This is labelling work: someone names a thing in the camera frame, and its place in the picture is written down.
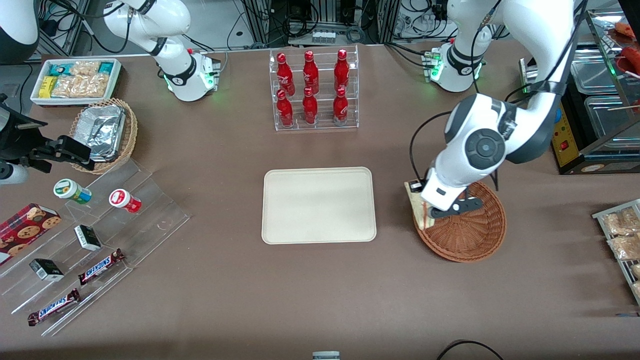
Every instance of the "round wicker basket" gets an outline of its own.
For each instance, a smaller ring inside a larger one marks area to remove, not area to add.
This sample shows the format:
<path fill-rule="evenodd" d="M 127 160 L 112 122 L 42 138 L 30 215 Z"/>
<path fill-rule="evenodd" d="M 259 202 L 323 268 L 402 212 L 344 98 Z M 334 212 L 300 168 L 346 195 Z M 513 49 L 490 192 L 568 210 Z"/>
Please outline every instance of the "round wicker basket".
<path fill-rule="evenodd" d="M 482 199 L 481 209 L 462 215 L 439 218 L 435 224 L 420 230 L 425 244 L 436 254 L 459 263 L 472 263 L 491 256 L 504 241 L 506 215 L 498 197 L 483 183 L 469 186 L 470 196 Z"/>
<path fill-rule="evenodd" d="M 71 164 L 74 169 L 82 172 L 90 172 L 91 174 L 101 175 L 107 172 L 107 170 L 115 167 L 118 164 L 126 162 L 131 153 L 133 152 L 133 148 L 136 145 L 136 136 L 138 135 L 138 121 L 136 120 L 136 114 L 131 111 L 129 105 L 126 102 L 120 99 L 108 99 L 100 102 L 96 102 L 95 104 L 89 105 L 88 108 L 93 108 L 97 106 L 107 106 L 107 105 L 118 105 L 122 107 L 127 112 L 127 117 L 125 118 L 124 129 L 122 129 L 122 140 L 120 141 L 120 148 L 118 149 L 118 157 L 116 160 L 110 163 L 95 163 L 95 168 L 92 171 L 89 171 L 83 167 L 80 167 L 75 164 Z M 78 119 L 80 119 L 80 114 L 76 116 L 76 120 L 71 125 L 71 131 L 69 131 L 69 136 L 73 137 L 76 133 L 76 126 L 78 125 Z"/>

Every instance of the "snickers bar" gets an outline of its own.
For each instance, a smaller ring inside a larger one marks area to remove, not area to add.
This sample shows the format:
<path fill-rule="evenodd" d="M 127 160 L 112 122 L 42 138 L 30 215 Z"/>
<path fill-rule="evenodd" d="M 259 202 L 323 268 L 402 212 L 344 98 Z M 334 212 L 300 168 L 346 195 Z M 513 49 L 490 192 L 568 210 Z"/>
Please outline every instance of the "snickers bar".
<path fill-rule="evenodd" d="M 63 307 L 80 301 L 82 301 L 82 299 L 80 299 L 80 293 L 78 292 L 78 289 L 73 289 L 67 296 L 60 298 L 60 300 L 54 302 L 53 304 L 45 307 L 40 311 L 29 314 L 29 326 L 35 326 L 41 321 L 44 321 L 47 316 L 60 311 Z"/>
<path fill-rule="evenodd" d="M 87 270 L 84 274 L 78 275 L 78 278 L 80 278 L 80 285 L 85 285 L 86 283 L 95 279 L 100 274 L 107 271 L 108 268 L 112 267 L 122 259 L 124 259 L 124 254 L 122 254 L 122 251 L 120 249 L 115 250 L 101 262 L 97 263 L 92 268 Z"/>

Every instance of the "red gum bottle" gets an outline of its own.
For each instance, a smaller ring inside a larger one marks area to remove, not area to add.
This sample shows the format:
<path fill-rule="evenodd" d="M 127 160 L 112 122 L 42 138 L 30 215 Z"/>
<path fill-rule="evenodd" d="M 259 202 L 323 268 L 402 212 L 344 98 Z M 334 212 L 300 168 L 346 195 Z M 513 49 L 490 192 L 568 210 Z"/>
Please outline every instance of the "red gum bottle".
<path fill-rule="evenodd" d="M 283 53 L 279 53 L 276 56 L 278 60 L 278 82 L 280 88 L 286 91 L 287 96 L 293 96 L 296 93 L 296 87 L 293 85 L 293 72 L 289 64 L 287 64 L 287 57 Z"/>
<path fill-rule="evenodd" d="M 313 89 L 307 86 L 305 88 L 305 98 L 302 100 L 302 106 L 305 109 L 305 121 L 309 125 L 315 125 L 318 119 L 318 101 L 314 97 Z"/>
<path fill-rule="evenodd" d="M 314 95 L 320 91 L 319 77 L 318 77 L 318 65 L 314 61 L 314 52 L 305 52 L 305 67 L 302 69 L 302 74 L 305 77 L 305 86 L 310 87 Z"/>
<path fill-rule="evenodd" d="M 284 90 L 279 89 L 276 94 L 278 96 L 278 102 L 276 103 L 276 107 L 278 108 L 278 116 L 280 117 L 282 126 L 292 127 L 293 126 L 293 108 L 291 107 L 291 102 L 289 102 L 289 100 L 287 99 L 287 94 L 285 94 Z"/>
<path fill-rule="evenodd" d="M 335 63 L 333 75 L 335 77 L 333 84 L 335 91 L 338 91 L 340 86 L 344 86 L 345 89 L 349 86 L 349 63 L 347 63 L 347 51 L 345 49 L 338 50 L 338 62 Z"/>
<path fill-rule="evenodd" d="M 343 86 L 338 88 L 337 96 L 333 100 L 333 123 L 338 126 L 344 126 L 347 122 L 347 107 L 349 101 L 344 94 L 346 93 Z"/>

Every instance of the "red cookie box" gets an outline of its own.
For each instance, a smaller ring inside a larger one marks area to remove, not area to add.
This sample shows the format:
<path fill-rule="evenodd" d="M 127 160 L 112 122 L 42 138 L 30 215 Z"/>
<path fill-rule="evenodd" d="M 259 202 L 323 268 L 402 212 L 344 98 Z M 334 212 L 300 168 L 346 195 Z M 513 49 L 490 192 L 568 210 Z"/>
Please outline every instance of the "red cookie box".
<path fill-rule="evenodd" d="M 18 211 L 0 224 L 0 265 L 61 221 L 57 212 L 38 204 L 29 204 Z"/>

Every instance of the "small black box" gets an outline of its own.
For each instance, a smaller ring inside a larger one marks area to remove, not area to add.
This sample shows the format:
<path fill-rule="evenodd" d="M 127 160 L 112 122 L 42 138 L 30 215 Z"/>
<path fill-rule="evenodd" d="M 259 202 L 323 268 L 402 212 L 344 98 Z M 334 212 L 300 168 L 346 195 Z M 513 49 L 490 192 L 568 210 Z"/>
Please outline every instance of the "small black box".
<path fill-rule="evenodd" d="M 64 277 L 56 263 L 49 259 L 34 259 L 29 266 L 41 280 L 59 281 Z"/>
<path fill-rule="evenodd" d="M 80 246 L 82 246 L 83 249 L 90 251 L 100 250 L 100 241 L 92 227 L 87 225 L 78 225 L 74 230 L 76 232 L 76 238 L 80 241 Z"/>

